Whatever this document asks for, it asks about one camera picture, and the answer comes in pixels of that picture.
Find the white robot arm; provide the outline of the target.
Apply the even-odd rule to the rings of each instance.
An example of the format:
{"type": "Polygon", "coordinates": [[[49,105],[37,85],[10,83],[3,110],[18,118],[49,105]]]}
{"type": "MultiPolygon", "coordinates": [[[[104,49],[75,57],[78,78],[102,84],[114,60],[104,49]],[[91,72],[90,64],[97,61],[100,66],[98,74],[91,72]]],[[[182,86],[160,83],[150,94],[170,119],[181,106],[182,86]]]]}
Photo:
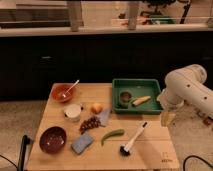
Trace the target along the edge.
{"type": "Polygon", "coordinates": [[[175,69],[166,75],[166,87],[157,97],[163,109],[162,126],[170,123],[169,114],[182,107],[185,101],[213,118],[213,90],[204,85],[206,79],[205,68],[198,64],[175,69]]]}

